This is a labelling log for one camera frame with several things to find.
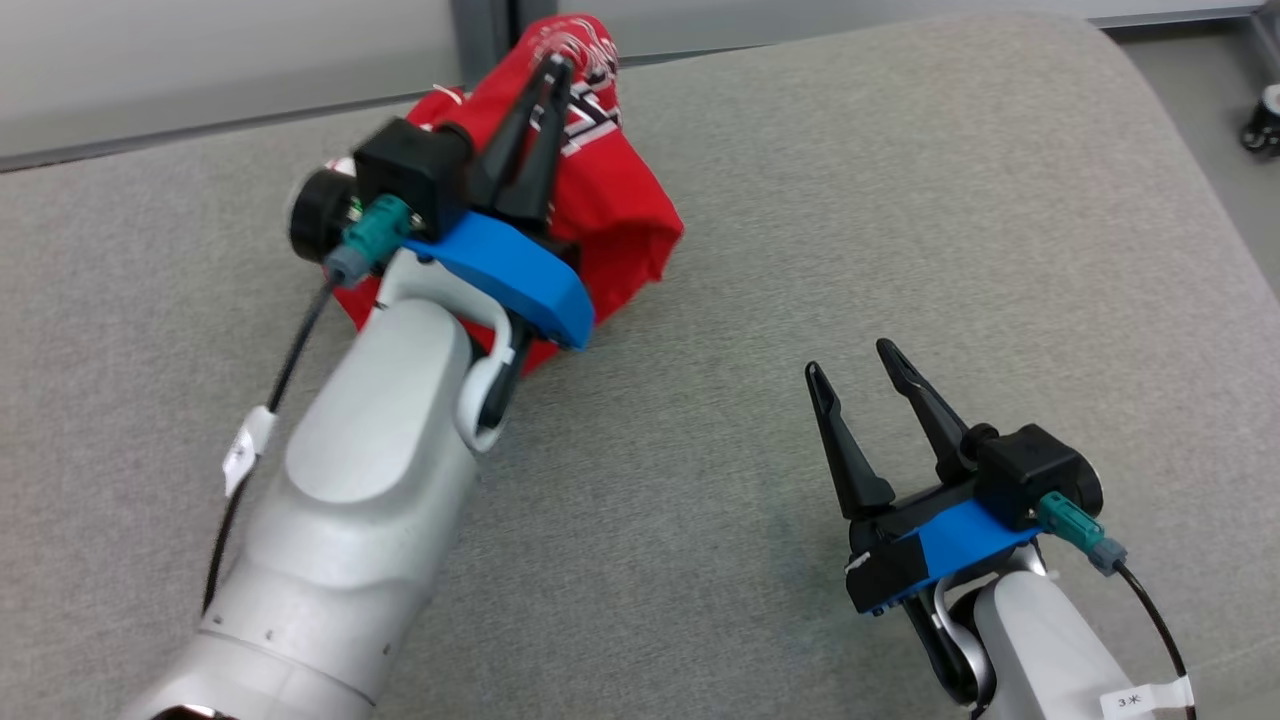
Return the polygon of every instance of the white cable label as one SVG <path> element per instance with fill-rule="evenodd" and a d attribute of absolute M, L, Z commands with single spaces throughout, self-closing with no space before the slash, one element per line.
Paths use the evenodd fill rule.
<path fill-rule="evenodd" d="M 1140 685 L 1102 696 L 1102 717 L 1119 720 L 1153 710 L 1193 705 L 1196 698 L 1192 697 L 1192 680 L 1184 675 L 1165 685 Z"/>
<path fill-rule="evenodd" d="M 236 433 L 227 457 L 223 457 L 223 477 L 227 480 L 227 497 L 230 497 L 236 488 L 244 482 L 259 456 L 266 450 L 266 442 L 271 438 L 271 428 L 275 427 L 275 415 L 265 405 L 248 411 L 244 424 Z"/>

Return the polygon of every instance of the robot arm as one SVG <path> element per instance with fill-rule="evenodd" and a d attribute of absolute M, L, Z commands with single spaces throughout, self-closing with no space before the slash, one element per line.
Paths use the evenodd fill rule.
<path fill-rule="evenodd" d="M 987 424 L 965 425 L 893 342 L 879 340 L 876 348 L 924 428 L 941 484 L 897 501 L 858 447 L 822 368 L 805 368 L 836 496 L 850 521 L 849 597 L 859 612 L 876 616 L 901 606 L 938 683 L 972 717 L 1097 720 L 1103 696 L 1132 683 L 1048 579 L 1038 546 L 1043 533 L 1068 539 L 1105 575 L 1121 573 L 1149 602 L 1124 566 L 1124 548 L 1093 521 L 1102 510 L 1097 474 L 1037 425 L 1007 436 Z M 948 605 L 950 588 L 983 579 Z M 1194 717 L 1185 667 L 1158 614 L 1152 616 L 1180 675 L 1165 694 L 1185 691 L 1153 707 L 1188 706 Z M 1152 717 L 1146 708 L 1124 716 Z"/>
<path fill-rule="evenodd" d="M 289 438 L 197 634 L 122 720 L 370 716 L 529 346 L 581 348 L 591 332 L 572 254 L 545 237 L 571 76 L 548 58 L 474 163 L 461 132 L 393 120 L 356 150 L 355 177 L 303 184 L 294 250 L 330 283 L 383 269 L 376 311 Z M 541 131 L 517 168 L 535 105 Z M 493 348 L 457 318 L 493 328 Z"/>

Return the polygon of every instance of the gray fabric surface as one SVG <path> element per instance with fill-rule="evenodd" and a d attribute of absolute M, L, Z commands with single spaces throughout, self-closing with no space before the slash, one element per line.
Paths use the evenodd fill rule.
<path fill-rule="evenodd" d="M 842 587 L 804 363 L 881 474 L 932 477 L 879 336 L 970 421 L 1093 461 L 1203 705 L 1277 683 L 1280 306 L 1103 36 L 946 19 L 622 91 L 686 240 L 520 389 L 380 717 L 963 716 Z M 319 283 L 285 199 L 384 114 L 0 177 L 0 716 L 110 715 L 188 638 L 221 452 Z M 289 420 L 352 336 L 323 319 Z M 1048 557 L 1137 682 L 1171 679 L 1120 580 Z"/>

